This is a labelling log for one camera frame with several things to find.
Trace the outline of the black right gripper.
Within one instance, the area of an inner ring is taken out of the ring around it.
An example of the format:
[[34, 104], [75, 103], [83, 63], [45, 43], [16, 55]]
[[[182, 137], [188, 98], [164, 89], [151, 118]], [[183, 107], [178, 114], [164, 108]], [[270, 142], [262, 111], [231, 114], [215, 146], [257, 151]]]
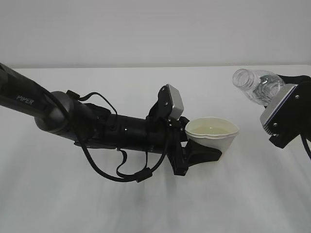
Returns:
[[311, 78], [302, 75], [282, 79], [286, 84], [297, 84], [273, 119], [274, 128], [271, 128], [276, 135], [269, 138], [270, 142], [283, 149], [299, 135], [311, 139]]

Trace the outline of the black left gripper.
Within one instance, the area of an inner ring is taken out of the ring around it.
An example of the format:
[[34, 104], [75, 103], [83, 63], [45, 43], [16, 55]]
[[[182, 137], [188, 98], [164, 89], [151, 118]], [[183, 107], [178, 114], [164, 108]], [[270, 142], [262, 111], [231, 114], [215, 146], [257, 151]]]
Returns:
[[[169, 159], [174, 175], [178, 176], [186, 175], [191, 166], [220, 159], [222, 152], [219, 149], [187, 139], [185, 129], [189, 122], [185, 116], [181, 116], [179, 120], [161, 118], [148, 127], [148, 151], [161, 154], [156, 165], [151, 168], [152, 172], [159, 168], [165, 157]], [[187, 142], [185, 147], [182, 147], [183, 142]]]

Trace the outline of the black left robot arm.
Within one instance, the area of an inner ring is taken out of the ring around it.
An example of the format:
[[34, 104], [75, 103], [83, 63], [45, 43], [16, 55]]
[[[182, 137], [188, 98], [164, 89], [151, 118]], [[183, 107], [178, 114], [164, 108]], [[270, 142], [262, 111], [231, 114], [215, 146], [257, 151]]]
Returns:
[[27, 114], [45, 132], [72, 140], [82, 148], [91, 167], [109, 180], [127, 183], [150, 178], [154, 167], [128, 175], [118, 172], [111, 176], [93, 161], [89, 149], [118, 150], [127, 158], [127, 150], [158, 153], [168, 158], [175, 175], [184, 176], [190, 166], [214, 162], [222, 152], [204, 146], [186, 135], [188, 119], [182, 116], [183, 104], [177, 89], [162, 86], [157, 101], [146, 118], [119, 115], [114, 107], [106, 109], [89, 103], [90, 95], [75, 92], [50, 92], [33, 80], [0, 66], [0, 104]]

